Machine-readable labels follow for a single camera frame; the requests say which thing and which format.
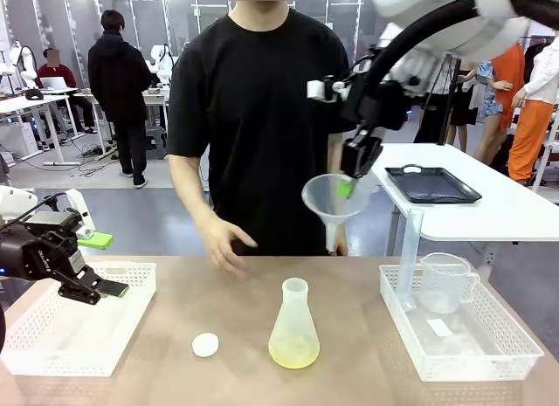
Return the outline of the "person's right hand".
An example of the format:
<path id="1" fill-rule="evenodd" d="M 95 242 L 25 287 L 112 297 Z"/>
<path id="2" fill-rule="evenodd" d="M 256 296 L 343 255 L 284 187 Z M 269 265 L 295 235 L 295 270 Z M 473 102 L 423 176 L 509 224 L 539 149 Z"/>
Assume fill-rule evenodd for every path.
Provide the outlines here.
<path id="1" fill-rule="evenodd" d="M 243 260 L 234 252 L 232 243 L 240 241 L 256 248 L 258 245 L 254 239 L 237 225 L 221 219 L 208 207 L 197 213 L 195 222 L 212 264 L 220 270 L 242 277 Z"/>

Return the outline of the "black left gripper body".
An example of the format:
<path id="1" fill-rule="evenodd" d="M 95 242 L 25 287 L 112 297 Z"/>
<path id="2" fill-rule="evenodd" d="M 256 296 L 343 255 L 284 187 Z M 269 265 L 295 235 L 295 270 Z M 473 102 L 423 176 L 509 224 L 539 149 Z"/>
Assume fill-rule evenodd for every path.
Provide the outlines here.
<path id="1" fill-rule="evenodd" d="M 1 227 L 1 276 L 39 281 L 55 279 L 80 287 L 85 261 L 76 231 L 82 226 L 75 211 L 39 211 L 24 221 Z"/>

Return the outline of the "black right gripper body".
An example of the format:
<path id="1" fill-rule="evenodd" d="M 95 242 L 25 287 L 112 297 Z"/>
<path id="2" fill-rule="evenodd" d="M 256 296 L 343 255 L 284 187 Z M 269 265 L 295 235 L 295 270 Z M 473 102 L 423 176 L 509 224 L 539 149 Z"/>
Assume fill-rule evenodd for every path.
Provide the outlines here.
<path id="1" fill-rule="evenodd" d="M 369 129 L 400 130 L 411 109 L 411 97 L 397 81 L 371 86 L 365 78 L 365 73 L 352 76 L 348 97 L 342 104 L 342 118 Z"/>

